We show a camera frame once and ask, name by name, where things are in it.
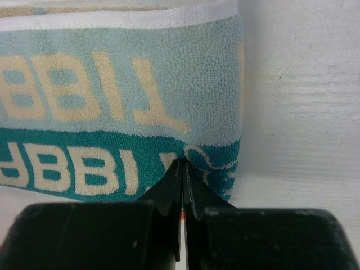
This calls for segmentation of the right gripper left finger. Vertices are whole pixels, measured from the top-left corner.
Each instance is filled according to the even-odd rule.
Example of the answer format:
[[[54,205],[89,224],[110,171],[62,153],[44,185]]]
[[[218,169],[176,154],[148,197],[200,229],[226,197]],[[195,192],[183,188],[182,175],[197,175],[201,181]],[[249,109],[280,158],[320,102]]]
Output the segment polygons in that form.
[[[182,160],[134,201],[31,204],[1,246],[2,269],[175,269]]]

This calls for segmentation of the colourful rabbit print towel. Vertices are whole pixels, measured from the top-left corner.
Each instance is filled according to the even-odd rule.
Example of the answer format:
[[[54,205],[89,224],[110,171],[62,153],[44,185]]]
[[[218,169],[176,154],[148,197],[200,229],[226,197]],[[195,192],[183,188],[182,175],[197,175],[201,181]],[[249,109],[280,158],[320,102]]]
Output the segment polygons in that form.
[[[1,185],[134,200],[176,159],[229,199],[237,1],[2,1]]]

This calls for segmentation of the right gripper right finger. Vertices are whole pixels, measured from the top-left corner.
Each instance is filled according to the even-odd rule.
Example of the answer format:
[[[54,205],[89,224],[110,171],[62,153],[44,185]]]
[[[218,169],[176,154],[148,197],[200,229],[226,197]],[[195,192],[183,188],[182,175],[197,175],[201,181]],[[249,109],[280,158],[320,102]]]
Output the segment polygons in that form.
[[[340,222],[322,209],[237,208],[192,164],[182,168],[188,269],[358,269]]]

